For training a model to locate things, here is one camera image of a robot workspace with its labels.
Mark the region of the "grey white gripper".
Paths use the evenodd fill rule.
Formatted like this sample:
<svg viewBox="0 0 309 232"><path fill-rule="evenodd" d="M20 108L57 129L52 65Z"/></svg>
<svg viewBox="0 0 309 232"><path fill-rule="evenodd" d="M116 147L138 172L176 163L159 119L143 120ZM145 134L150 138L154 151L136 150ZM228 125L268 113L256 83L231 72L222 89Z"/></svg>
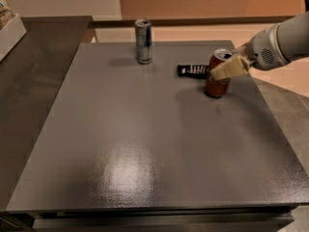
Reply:
<svg viewBox="0 0 309 232"><path fill-rule="evenodd" d="M275 24L255 35L248 43L233 49L234 54L242 54L246 49L248 58L237 55L226 61L214 57L210 62L210 75L215 81L246 75L253 66L260 71L270 71L290 63L281 51L278 40L279 25Z"/></svg>

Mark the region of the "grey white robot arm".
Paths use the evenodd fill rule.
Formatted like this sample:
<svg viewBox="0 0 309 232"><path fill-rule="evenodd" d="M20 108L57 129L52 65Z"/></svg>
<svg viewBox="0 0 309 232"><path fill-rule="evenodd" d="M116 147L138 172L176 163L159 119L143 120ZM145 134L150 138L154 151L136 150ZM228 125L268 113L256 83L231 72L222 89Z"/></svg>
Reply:
<svg viewBox="0 0 309 232"><path fill-rule="evenodd" d="M309 12L268 27L233 50L233 56L210 71L214 80L270 71L309 56Z"/></svg>

